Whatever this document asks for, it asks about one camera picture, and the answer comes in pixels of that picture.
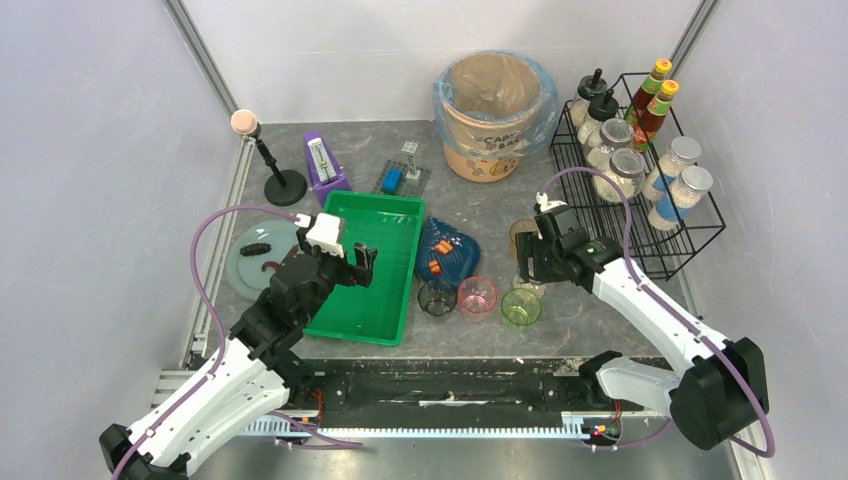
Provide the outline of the amber glass cup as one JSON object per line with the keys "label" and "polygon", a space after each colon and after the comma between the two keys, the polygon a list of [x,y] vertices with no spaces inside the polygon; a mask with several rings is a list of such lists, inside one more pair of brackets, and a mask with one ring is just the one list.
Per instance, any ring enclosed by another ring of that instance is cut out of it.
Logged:
{"label": "amber glass cup", "polygon": [[513,260],[517,259],[517,235],[523,233],[538,236],[538,225],[533,218],[519,219],[509,229],[510,252]]}

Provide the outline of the glass rice jar front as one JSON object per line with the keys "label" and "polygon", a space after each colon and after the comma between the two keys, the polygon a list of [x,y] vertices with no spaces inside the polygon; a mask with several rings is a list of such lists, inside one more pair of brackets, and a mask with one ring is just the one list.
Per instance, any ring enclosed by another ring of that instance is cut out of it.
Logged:
{"label": "glass rice jar front", "polygon": [[539,298],[543,298],[546,291],[546,285],[543,283],[523,281],[521,279],[517,280],[516,287],[531,291]]}

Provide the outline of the green glass cup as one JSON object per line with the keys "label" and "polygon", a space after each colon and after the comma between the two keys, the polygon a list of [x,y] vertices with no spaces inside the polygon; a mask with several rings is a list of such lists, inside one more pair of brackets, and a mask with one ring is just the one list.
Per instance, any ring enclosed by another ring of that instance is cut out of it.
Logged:
{"label": "green glass cup", "polygon": [[519,332],[536,324],[543,313],[541,297],[532,290],[513,288],[501,300],[504,325]]}

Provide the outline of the pink glass cup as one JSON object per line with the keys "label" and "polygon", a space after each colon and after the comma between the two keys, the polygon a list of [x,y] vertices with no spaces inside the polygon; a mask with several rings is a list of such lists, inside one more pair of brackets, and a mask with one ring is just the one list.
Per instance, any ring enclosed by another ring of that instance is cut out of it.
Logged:
{"label": "pink glass cup", "polygon": [[479,322],[494,310],[499,293],[489,277],[471,276],[459,285],[457,298],[462,315],[469,321]]}

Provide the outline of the round glass rice jar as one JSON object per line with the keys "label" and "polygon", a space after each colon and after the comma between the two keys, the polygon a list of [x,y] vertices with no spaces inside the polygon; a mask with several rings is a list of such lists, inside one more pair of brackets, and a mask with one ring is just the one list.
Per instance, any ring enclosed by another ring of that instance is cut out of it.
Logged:
{"label": "round glass rice jar", "polygon": [[627,121],[612,118],[594,130],[584,144],[585,161],[589,167],[603,171],[616,150],[633,145],[634,128]]}

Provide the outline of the tall bead jar silver lid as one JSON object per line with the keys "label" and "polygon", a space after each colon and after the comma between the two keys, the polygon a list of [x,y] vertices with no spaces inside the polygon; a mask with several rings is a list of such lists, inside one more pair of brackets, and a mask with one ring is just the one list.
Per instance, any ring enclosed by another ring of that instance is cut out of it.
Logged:
{"label": "tall bead jar silver lid", "polygon": [[671,231],[713,186],[713,176],[705,168],[692,165],[684,168],[668,190],[654,204],[648,215],[649,224],[657,230]]}

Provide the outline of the black-lid shaker jar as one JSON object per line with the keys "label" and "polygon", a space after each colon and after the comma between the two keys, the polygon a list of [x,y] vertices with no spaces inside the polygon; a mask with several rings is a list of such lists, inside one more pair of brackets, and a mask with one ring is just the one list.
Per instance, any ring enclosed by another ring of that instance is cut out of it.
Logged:
{"label": "black-lid shaker jar", "polygon": [[604,79],[601,68],[596,68],[592,74],[581,78],[569,109],[569,117],[575,128],[584,124],[591,101],[607,89],[608,82]]}
{"label": "black-lid shaker jar", "polygon": [[596,95],[589,103],[587,114],[578,131],[578,141],[588,145],[592,134],[598,132],[602,124],[617,115],[619,102],[614,97],[614,90],[607,89]]}

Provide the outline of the sauce bottle yellow cap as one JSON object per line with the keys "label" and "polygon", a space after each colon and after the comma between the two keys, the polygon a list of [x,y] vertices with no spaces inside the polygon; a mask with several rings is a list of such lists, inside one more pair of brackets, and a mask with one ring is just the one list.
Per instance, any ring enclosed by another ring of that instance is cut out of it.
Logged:
{"label": "sauce bottle yellow cap", "polygon": [[674,96],[678,93],[680,85],[675,80],[664,80],[659,92],[648,103],[646,110],[640,116],[638,125],[634,128],[633,148],[644,152],[648,149],[650,142],[665,122],[670,111]]}
{"label": "sauce bottle yellow cap", "polygon": [[628,108],[625,120],[633,127],[638,125],[640,116],[646,110],[648,103],[659,92],[663,81],[672,70],[672,62],[668,58],[658,59],[652,71],[643,80],[640,88],[633,95],[632,102]]}

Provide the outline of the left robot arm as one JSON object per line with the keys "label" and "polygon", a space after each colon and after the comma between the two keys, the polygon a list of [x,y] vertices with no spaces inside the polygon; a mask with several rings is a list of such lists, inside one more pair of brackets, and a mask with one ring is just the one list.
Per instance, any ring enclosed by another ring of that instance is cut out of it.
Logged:
{"label": "left robot arm", "polygon": [[99,443],[115,479],[187,479],[220,447],[290,396],[313,372],[292,351],[338,287],[368,287],[378,251],[336,233],[297,233],[300,247],[244,311],[219,350],[168,399],[130,426],[113,424]]}

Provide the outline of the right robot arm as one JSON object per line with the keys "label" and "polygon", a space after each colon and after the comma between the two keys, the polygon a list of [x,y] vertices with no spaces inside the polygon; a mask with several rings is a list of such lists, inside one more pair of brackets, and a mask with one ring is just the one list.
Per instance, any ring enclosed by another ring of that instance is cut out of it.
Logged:
{"label": "right robot arm", "polygon": [[539,284],[570,282],[613,307],[662,354],[667,368],[607,350],[579,368],[586,402],[630,402],[667,417],[692,445],[710,450],[754,422],[774,452],[767,422],[764,354],[736,341],[677,304],[608,237],[592,239],[572,207],[534,206],[536,232],[516,236],[519,276]]}

